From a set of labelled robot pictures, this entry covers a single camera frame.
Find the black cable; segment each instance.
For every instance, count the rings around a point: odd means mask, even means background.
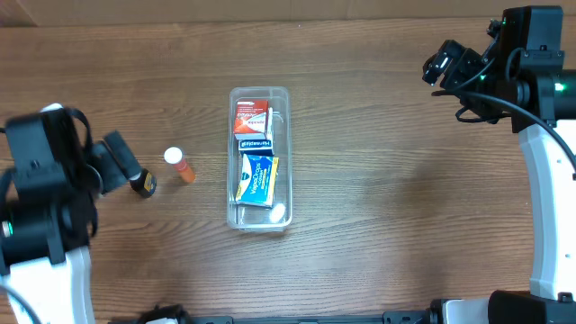
[[[508,59],[506,60],[506,67],[504,68],[504,77],[506,78],[506,82],[510,83],[510,69],[512,68],[512,60],[518,53],[522,53],[523,48],[516,48],[510,52],[508,55]]]
[[[470,110],[469,107],[462,107],[460,110],[458,110],[456,112],[456,114],[455,114],[456,119],[459,122],[466,122],[466,123],[492,122],[492,121],[494,121],[494,123],[496,123],[497,121],[501,120],[502,118],[512,117],[512,115],[510,115],[510,114],[501,113],[500,115],[491,116],[491,117],[480,116],[478,118],[462,118],[461,116],[469,110]]]
[[[495,58],[493,58],[490,62],[488,62],[488,64],[486,64],[485,67],[483,67],[480,72],[478,72],[475,76],[469,78],[468,80],[466,80],[464,83],[462,83],[459,86],[455,86],[451,89],[447,89],[447,90],[440,90],[440,91],[435,91],[432,93],[432,95],[434,94],[439,94],[439,93],[444,93],[444,92],[453,92],[453,91],[458,91],[461,89],[464,89],[465,87],[467,87],[470,83],[472,83],[473,81],[475,81],[477,78],[481,77],[483,74],[486,73],[486,71],[488,71],[488,69],[492,66],[492,64],[494,64],[494,61],[496,61]]]
[[[14,289],[7,286],[3,282],[0,282],[0,292],[6,293],[8,296],[14,298],[18,303],[20,303],[20,305],[28,313],[28,316],[30,316],[30,319],[33,324],[42,324],[40,318],[38,317],[38,314],[36,314],[32,306],[18,292],[16,292]]]
[[[572,167],[574,168],[574,174],[572,174],[572,179],[576,180],[576,157],[574,156],[574,153],[572,153],[572,150],[570,149],[568,144],[566,144],[564,139],[560,135],[558,135],[558,133],[552,127],[548,126],[548,124],[545,123],[544,121],[542,121],[540,118],[534,116],[532,113],[528,112],[527,110],[525,110],[522,107],[519,107],[513,103],[509,103],[506,100],[497,98],[497,97],[492,96],[492,95],[478,94],[478,93],[471,92],[471,91],[458,91],[455,94],[466,96],[466,97],[471,97],[471,98],[476,98],[476,99],[482,100],[484,102],[499,104],[500,106],[504,106],[504,107],[508,108],[509,111],[512,111],[513,113],[520,114],[520,115],[528,118],[530,121],[538,124],[538,126],[542,127],[548,134],[550,134],[550,136],[558,143],[560,148],[562,148],[564,153],[566,153],[566,156],[568,157],[568,159],[570,160],[570,163],[572,164]],[[448,93],[448,94],[439,94],[439,95],[453,95],[453,94]]]
[[[92,132],[90,131],[90,123],[88,122],[88,119],[86,118],[83,112],[79,111],[76,108],[66,108],[66,110],[68,111],[68,113],[70,113],[72,117],[77,118],[86,127],[86,140],[84,143],[84,150],[86,152],[90,151],[90,149],[92,149],[93,141],[92,141]]]

